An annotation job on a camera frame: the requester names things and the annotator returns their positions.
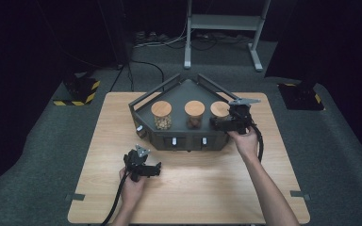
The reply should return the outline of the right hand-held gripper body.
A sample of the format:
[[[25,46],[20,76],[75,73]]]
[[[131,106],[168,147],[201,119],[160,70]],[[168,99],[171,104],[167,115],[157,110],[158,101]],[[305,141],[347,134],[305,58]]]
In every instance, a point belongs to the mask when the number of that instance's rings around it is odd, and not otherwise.
[[[238,132],[240,135],[246,134],[248,128],[253,128],[255,132],[259,130],[250,113],[251,104],[259,103],[258,99],[237,98],[230,101],[229,115],[231,117],[228,131]]]

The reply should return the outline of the grey metal stand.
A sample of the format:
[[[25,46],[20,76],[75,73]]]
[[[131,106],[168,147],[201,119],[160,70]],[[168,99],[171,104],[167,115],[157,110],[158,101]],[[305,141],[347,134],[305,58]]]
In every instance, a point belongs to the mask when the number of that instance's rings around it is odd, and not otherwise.
[[[262,72],[263,66],[259,59],[256,47],[266,22],[272,0],[264,0],[264,6],[259,16],[194,14],[192,12],[192,1],[193,0],[187,0],[187,36],[184,68],[189,69],[191,67],[191,33],[193,29],[237,30],[255,32],[253,41],[247,44],[247,48],[251,55],[255,70],[257,72]]]

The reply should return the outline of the power strip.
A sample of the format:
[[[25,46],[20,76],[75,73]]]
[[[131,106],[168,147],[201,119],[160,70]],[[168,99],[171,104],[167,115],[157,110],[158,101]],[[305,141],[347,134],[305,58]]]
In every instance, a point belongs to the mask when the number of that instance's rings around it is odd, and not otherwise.
[[[136,33],[135,36],[135,43],[136,44],[158,44],[169,40],[170,38],[165,35],[161,34],[158,35],[156,32],[151,31],[146,33],[145,31],[140,31]]]

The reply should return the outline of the grey tape piece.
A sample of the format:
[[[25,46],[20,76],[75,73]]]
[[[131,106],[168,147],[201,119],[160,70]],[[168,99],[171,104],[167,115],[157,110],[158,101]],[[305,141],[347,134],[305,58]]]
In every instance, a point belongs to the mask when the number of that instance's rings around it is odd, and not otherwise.
[[[85,199],[84,194],[77,194],[77,193],[69,193],[65,196],[65,200],[67,202],[70,201],[83,201]]]
[[[311,201],[310,195],[305,194],[302,191],[290,190],[289,193],[290,193],[291,197],[299,197],[299,198],[303,198],[305,201]]]

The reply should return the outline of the wooden-lid jar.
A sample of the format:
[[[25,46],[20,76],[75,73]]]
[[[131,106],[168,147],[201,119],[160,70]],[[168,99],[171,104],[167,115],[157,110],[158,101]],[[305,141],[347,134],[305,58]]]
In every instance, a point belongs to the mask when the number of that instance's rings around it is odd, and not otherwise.
[[[229,116],[229,104],[217,101],[211,104],[210,112],[214,119],[225,120]]]
[[[189,101],[185,104],[187,114],[186,125],[189,129],[198,129],[202,125],[205,105],[200,101]]]
[[[157,101],[151,106],[156,129],[168,130],[172,126],[172,106],[166,101]]]

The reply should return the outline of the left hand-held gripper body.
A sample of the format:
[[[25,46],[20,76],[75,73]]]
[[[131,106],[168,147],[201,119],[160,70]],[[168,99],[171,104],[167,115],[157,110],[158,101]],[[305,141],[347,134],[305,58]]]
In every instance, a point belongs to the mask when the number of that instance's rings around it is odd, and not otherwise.
[[[125,169],[130,174],[132,181],[137,182],[141,176],[147,176],[148,168],[145,162],[149,153],[149,150],[137,144],[134,149],[123,157]]]

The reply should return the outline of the person's left hand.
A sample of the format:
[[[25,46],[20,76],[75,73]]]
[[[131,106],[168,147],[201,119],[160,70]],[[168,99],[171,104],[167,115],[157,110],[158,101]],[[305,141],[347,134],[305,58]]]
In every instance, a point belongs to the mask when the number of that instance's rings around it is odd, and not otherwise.
[[[137,182],[134,182],[129,178],[125,169],[121,169],[119,175],[125,177],[122,189],[123,204],[126,206],[136,206],[143,194],[146,177],[141,176]]]

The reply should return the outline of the dark curtain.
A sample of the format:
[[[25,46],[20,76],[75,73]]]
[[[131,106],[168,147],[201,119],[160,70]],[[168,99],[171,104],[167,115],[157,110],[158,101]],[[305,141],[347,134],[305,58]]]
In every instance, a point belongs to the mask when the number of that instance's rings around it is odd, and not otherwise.
[[[126,60],[120,0],[0,0],[0,176],[63,80]]]
[[[266,75],[323,85],[362,144],[362,0],[297,0]]]

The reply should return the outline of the dark grey corner shelf rack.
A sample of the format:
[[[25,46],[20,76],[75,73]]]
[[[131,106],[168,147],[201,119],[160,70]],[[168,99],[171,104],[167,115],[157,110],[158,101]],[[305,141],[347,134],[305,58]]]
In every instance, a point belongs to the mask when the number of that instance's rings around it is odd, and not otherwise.
[[[177,74],[131,102],[129,108],[138,136],[148,140],[157,150],[219,151],[228,143],[229,136],[210,127],[210,106],[217,101],[228,103],[237,98],[202,74],[198,74],[196,79],[182,78]],[[158,101],[165,101],[172,107],[169,129],[156,128],[151,107]],[[185,104],[189,101],[205,105],[200,128],[187,127]]]

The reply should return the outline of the person's right hand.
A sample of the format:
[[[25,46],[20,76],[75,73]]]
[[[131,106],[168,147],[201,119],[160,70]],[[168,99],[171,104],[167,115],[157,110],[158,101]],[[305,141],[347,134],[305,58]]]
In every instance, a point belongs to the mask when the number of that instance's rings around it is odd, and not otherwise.
[[[258,159],[258,138],[252,127],[248,127],[244,135],[235,131],[230,131],[228,135],[234,139],[237,150],[245,162]]]

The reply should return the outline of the black floor plate striped edge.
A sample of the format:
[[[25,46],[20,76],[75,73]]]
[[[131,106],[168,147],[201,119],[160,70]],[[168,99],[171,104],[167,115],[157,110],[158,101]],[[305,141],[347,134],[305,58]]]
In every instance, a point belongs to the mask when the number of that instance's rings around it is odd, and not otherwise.
[[[278,89],[287,109],[312,111],[324,110],[324,105],[320,96],[314,90],[313,83],[282,83],[278,85]]]
[[[67,99],[56,98],[54,105],[89,105],[95,97],[100,82],[94,78],[76,78],[73,81],[63,82],[70,97]]]

